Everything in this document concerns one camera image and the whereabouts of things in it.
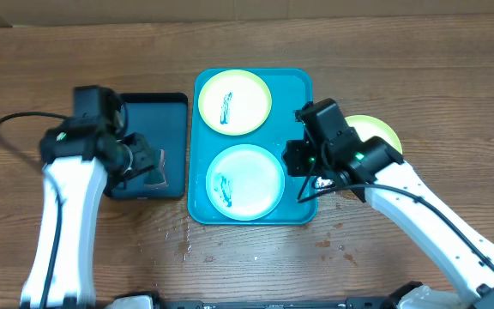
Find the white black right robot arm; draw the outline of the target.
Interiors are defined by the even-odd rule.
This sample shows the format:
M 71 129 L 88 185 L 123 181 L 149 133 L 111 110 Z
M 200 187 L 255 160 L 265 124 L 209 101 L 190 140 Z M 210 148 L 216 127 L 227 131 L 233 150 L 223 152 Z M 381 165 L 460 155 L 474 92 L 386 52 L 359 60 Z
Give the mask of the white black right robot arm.
M 384 308 L 494 308 L 494 244 L 463 221 L 388 142 L 393 131 L 375 126 L 362 139 L 332 99 L 295 112 L 304 127 L 282 158 L 289 175 L 330 180 L 313 194 L 352 191 L 395 223 L 445 274 L 454 292 L 409 282 Z

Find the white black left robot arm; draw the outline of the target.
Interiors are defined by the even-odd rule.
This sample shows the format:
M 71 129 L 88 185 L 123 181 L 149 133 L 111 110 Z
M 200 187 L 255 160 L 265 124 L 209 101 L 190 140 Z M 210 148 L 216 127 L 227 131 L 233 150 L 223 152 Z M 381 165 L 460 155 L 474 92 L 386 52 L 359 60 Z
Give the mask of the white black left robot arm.
M 121 95 L 101 86 L 73 91 L 74 113 L 39 143 L 44 209 L 22 308 L 96 304 L 93 244 L 104 193 L 144 174 L 160 175 L 163 153 L 128 133 Z

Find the yellow plate with blue stain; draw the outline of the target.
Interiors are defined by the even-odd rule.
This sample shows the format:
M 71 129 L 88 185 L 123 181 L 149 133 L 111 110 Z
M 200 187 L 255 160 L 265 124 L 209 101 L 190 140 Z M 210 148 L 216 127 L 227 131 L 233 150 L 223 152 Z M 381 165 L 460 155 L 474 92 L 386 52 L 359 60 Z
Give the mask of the yellow plate with blue stain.
M 212 130 L 241 136 L 267 120 L 272 103 L 270 89 L 261 77 L 248 70 L 225 70 L 203 84 L 198 111 Z

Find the light blue plate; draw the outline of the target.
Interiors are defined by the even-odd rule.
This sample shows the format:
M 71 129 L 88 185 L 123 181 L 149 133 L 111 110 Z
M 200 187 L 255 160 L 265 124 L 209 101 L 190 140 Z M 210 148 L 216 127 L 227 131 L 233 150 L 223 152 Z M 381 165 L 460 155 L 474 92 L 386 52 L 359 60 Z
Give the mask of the light blue plate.
M 226 148 L 209 164 L 205 186 L 210 203 L 224 217 L 254 221 L 268 215 L 285 191 L 285 174 L 275 155 L 263 147 Z

